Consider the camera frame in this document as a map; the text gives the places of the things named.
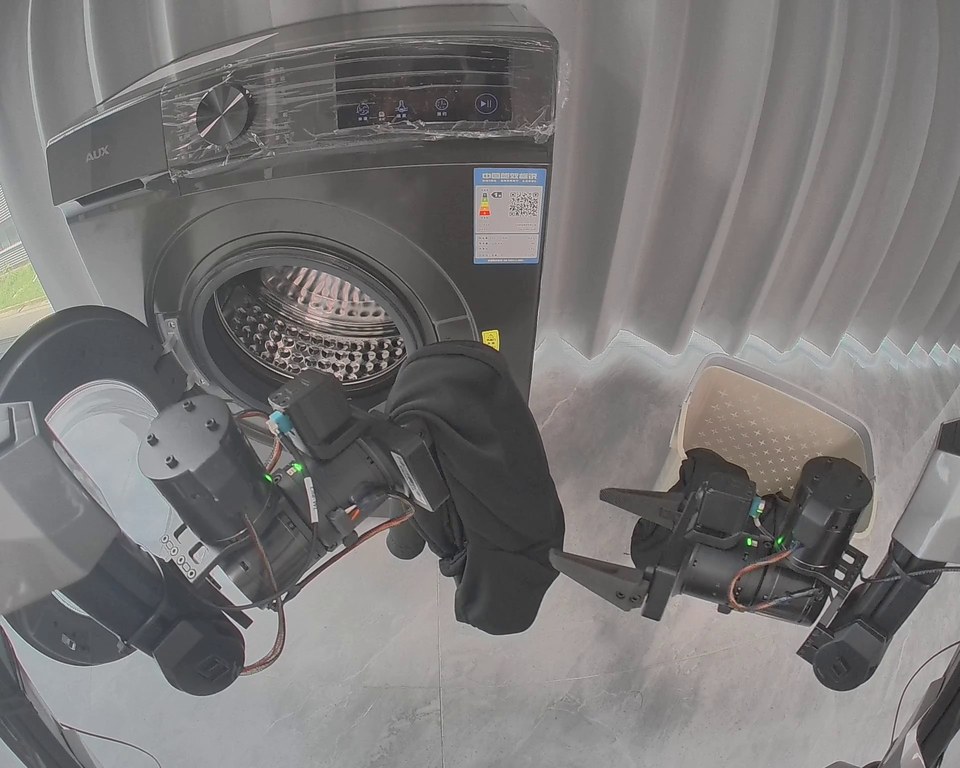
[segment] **black garment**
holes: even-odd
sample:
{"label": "black garment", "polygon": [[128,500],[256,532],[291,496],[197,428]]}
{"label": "black garment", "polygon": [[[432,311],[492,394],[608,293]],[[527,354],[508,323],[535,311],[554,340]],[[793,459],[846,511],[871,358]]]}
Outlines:
{"label": "black garment", "polygon": [[416,527],[457,583],[458,621],[491,635],[523,632],[557,577],[547,554],[564,545],[564,511],[540,432],[499,352],[441,342],[413,352],[387,415],[420,419],[450,498],[417,509]]}
{"label": "black garment", "polygon": [[[746,469],[731,464],[709,448],[692,448],[687,451],[686,458],[680,465],[680,477],[670,491],[692,493],[714,472],[750,479]],[[643,570],[647,565],[655,565],[670,534],[669,528],[649,520],[640,520],[634,526],[634,534],[630,538],[630,559],[634,561],[634,566]]]}

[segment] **front-loading washing machine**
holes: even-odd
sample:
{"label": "front-loading washing machine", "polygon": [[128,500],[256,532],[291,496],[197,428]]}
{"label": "front-loading washing machine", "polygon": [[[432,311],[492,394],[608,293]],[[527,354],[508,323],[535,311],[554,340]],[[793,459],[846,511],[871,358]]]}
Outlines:
{"label": "front-loading washing machine", "polygon": [[[191,388],[262,410],[316,368],[373,407],[412,348],[476,339],[527,391],[557,71],[523,8],[433,6],[273,30],[132,85],[47,148],[106,306],[28,330],[0,400],[31,400],[121,528],[170,558],[177,521],[134,456]],[[59,661],[129,652],[68,602],[7,618]]]}

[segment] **laundry basket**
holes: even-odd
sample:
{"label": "laundry basket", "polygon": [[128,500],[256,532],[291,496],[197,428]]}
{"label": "laundry basket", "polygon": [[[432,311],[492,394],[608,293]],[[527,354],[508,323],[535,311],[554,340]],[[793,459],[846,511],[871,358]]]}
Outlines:
{"label": "laundry basket", "polygon": [[[866,425],[842,409],[754,366],[723,354],[707,357],[694,374],[670,439],[657,490],[677,481],[691,448],[709,448],[749,472],[760,495],[793,491],[807,459],[848,459],[874,476]],[[855,527],[866,536],[876,497]]]}

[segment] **control knob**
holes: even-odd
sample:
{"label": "control knob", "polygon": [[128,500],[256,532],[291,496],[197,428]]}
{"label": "control knob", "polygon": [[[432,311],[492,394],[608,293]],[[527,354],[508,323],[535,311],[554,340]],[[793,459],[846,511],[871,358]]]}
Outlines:
{"label": "control knob", "polygon": [[197,104],[197,132],[217,147],[243,135],[252,118],[251,95],[239,85],[214,85]]}

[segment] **aux logo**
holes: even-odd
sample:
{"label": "aux logo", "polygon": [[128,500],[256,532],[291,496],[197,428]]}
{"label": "aux logo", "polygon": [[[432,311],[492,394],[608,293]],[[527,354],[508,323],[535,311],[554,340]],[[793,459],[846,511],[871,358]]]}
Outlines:
{"label": "aux logo", "polygon": [[99,150],[94,150],[93,152],[86,153],[86,161],[90,162],[91,160],[99,160],[104,155],[109,155],[109,144],[104,145]]}

